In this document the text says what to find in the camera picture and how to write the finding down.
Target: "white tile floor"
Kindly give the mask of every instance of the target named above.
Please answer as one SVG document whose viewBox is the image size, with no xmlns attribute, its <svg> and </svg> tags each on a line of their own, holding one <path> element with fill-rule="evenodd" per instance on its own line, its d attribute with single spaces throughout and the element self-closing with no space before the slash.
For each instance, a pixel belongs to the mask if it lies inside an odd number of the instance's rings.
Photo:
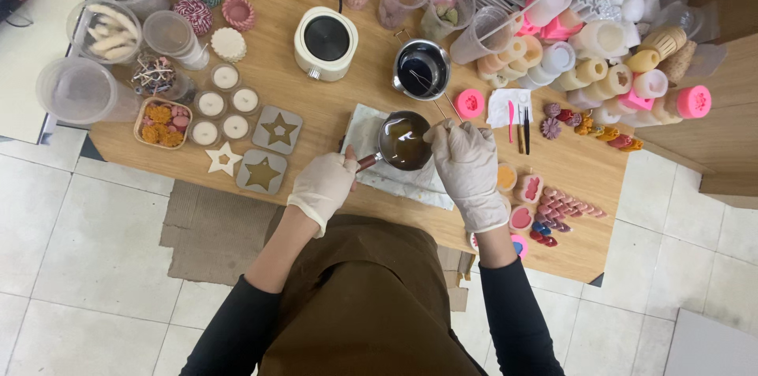
<svg viewBox="0 0 758 376">
<path fill-rule="evenodd" d="M 177 374 L 230 287 L 166 276 L 173 180 L 0 143 L 0 374 Z M 699 175 L 630 154 L 601 288 L 527 271 L 566 374 L 662 375 L 680 307 L 758 335 L 758 211 L 697 194 Z M 478 274 L 461 342 L 499 374 Z"/>
</svg>

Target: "white candle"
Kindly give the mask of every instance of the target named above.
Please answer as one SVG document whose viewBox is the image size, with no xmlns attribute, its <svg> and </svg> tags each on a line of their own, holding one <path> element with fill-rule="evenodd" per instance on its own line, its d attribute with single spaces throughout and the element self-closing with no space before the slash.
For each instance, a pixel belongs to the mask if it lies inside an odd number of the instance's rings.
<svg viewBox="0 0 758 376">
<path fill-rule="evenodd" d="M 216 141 L 218 129 L 210 121 L 201 121 L 192 129 L 192 139 L 198 145 L 210 145 Z"/>
<path fill-rule="evenodd" d="M 258 106 L 258 94 L 248 88 L 234 92 L 232 105 L 241 113 L 249 113 Z"/>
<path fill-rule="evenodd" d="M 207 117 L 215 117 L 223 111 L 223 98 L 218 93 L 206 93 L 200 97 L 197 109 Z"/>
<path fill-rule="evenodd" d="M 240 73 L 231 65 L 220 65 L 213 71 L 213 84 L 218 88 L 232 88 L 236 86 L 239 80 Z"/>
<path fill-rule="evenodd" d="M 223 133 L 229 139 L 239 139 L 247 134 L 250 124 L 242 116 L 229 116 L 223 120 Z"/>
</svg>

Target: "latex glove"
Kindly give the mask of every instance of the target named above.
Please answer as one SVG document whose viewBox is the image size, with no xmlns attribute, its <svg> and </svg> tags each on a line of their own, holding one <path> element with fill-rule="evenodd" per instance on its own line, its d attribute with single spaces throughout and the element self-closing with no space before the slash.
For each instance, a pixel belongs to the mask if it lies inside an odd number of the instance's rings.
<svg viewBox="0 0 758 376">
<path fill-rule="evenodd" d="M 300 207 L 321 227 L 313 238 L 324 236 L 327 221 L 342 207 L 350 191 L 355 189 L 358 168 L 353 147 L 348 146 L 345 155 L 332 152 L 314 158 L 295 178 L 287 205 Z"/>
<path fill-rule="evenodd" d="M 508 223 L 497 186 L 497 145 L 492 130 L 451 119 L 424 134 L 447 195 L 458 206 L 466 231 L 482 233 Z"/>
</svg>

